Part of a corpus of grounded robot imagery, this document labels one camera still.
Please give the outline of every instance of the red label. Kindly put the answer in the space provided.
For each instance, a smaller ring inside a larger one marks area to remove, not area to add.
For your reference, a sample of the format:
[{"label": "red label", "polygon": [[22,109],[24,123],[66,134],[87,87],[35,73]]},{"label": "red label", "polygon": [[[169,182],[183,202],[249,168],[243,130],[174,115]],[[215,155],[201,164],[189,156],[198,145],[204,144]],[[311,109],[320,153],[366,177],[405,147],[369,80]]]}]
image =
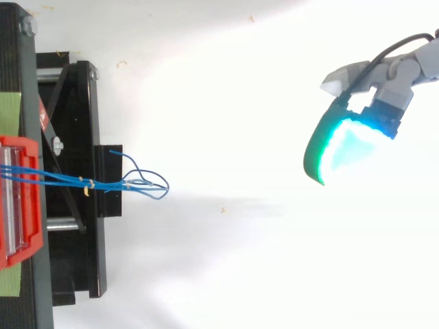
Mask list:
[{"label": "red label", "polygon": [[41,130],[43,132],[46,130],[48,123],[49,123],[49,117],[47,116],[46,109],[40,98],[40,125],[41,125]]}]

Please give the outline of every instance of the wood shaving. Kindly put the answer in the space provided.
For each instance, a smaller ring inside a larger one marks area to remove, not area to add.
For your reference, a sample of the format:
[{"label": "wood shaving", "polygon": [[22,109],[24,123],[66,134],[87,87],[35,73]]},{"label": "wood shaving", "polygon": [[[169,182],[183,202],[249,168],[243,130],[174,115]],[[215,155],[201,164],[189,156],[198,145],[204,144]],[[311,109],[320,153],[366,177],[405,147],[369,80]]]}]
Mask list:
[{"label": "wood shaving", "polygon": [[48,10],[54,10],[55,7],[51,7],[50,5],[42,5],[41,6],[42,9],[48,9]]},{"label": "wood shaving", "polygon": [[128,62],[126,62],[125,60],[121,60],[119,63],[117,63],[116,67],[119,68],[122,64],[128,65]]},{"label": "wood shaving", "polygon": [[34,11],[32,11],[32,10],[30,10],[30,9],[26,9],[26,11],[28,12],[28,13],[30,13],[33,17],[37,17],[39,14],[41,14],[41,12],[34,12]]}]

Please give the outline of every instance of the cyan led light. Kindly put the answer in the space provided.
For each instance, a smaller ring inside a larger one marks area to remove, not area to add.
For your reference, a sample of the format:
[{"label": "cyan led light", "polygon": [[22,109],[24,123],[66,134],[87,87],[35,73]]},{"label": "cyan led light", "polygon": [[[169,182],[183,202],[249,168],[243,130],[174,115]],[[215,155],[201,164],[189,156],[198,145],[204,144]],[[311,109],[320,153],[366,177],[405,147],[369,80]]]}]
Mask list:
[{"label": "cyan led light", "polygon": [[318,165],[318,178],[326,184],[345,168],[358,165],[390,139],[359,121],[344,119],[332,131]]}]

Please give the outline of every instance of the red plastic clamp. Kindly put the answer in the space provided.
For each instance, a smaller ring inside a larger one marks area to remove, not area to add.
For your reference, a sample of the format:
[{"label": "red plastic clamp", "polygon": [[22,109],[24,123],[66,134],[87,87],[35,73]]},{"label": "red plastic clamp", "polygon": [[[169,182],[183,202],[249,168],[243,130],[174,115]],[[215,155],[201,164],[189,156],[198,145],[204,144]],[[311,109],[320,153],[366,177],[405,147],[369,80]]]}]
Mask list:
[{"label": "red plastic clamp", "polygon": [[[38,143],[0,136],[0,164],[38,169]],[[40,187],[0,175],[0,270],[33,256],[43,246]],[[38,180],[37,175],[15,177]]]}]

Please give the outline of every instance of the screw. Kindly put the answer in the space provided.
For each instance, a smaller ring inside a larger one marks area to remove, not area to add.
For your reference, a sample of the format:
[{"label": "screw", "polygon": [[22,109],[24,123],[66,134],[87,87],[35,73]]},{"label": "screw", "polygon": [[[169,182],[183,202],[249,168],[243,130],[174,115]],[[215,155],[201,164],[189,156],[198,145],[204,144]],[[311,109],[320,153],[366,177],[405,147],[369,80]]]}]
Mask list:
[{"label": "screw", "polygon": [[33,16],[25,16],[20,23],[21,33],[27,36],[35,36],[38,33],[38,25]]},{"label": "screw", "polygon": [[93,81],[99,80],[99,71],[95,67],[90,69],[90,78]]},{"label": "screw", "polygon": [[56,156],[59,156],[61,154],[61,151],[64,149],[64,144],[62,144],[58,136],[54,137],[54,139],[52,140],[52,149]]}]

